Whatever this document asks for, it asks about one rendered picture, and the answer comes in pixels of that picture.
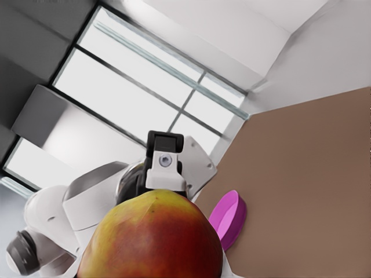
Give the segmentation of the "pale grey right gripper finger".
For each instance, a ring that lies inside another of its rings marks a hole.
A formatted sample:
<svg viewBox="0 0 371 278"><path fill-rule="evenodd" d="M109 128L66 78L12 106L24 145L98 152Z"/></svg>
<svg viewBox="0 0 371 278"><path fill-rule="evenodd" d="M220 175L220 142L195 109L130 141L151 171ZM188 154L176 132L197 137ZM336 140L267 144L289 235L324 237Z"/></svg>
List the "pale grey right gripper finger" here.
<svg viewBox="0 0 371 278"><path fill-rule="evenodd" d="M182 162L178 155L184 146L184 136L162 131L149 131L145 159L145 188L185 191Z"/></svg>

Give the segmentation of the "red and yellow apple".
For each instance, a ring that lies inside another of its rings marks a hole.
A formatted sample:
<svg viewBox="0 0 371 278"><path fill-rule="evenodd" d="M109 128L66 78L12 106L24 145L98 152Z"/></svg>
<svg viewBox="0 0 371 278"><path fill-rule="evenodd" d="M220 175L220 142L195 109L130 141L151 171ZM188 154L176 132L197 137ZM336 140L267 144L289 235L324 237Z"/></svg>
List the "red and yellow apple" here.
<svg viewBox="0 0 371 278"><path fill-rule="evenodd" d="M202 211L159 189L125 201L98 224L77 278L221 278L223 249Z"/></svg>

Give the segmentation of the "pink plate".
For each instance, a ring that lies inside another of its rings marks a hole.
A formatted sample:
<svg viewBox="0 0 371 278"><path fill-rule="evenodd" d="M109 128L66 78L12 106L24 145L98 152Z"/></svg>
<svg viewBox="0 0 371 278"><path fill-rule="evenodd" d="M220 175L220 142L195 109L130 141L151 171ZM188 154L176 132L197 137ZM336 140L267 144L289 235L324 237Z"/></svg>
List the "pink plate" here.
<svg viewBox="0 0 371 278"><path fill-rule="evenodd" d="M224 251L238 238L247 215L247 206L236 190L227 192L216 204L209 222L214 227Z"/></svg>

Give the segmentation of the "large dark-framed window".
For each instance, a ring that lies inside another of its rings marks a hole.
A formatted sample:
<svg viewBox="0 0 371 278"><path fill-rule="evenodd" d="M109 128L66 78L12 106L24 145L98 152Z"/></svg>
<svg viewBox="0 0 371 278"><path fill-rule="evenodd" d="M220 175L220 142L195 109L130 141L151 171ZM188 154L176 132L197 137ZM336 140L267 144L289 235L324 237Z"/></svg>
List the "large dark-framed window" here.
<svg viewBox="0 0 371 278"><path fill-rule="evenodd" d="M244 98L105 3L0 0L0 174L27 189L136 162L150 130L192 135L218 161Z"/></svg>

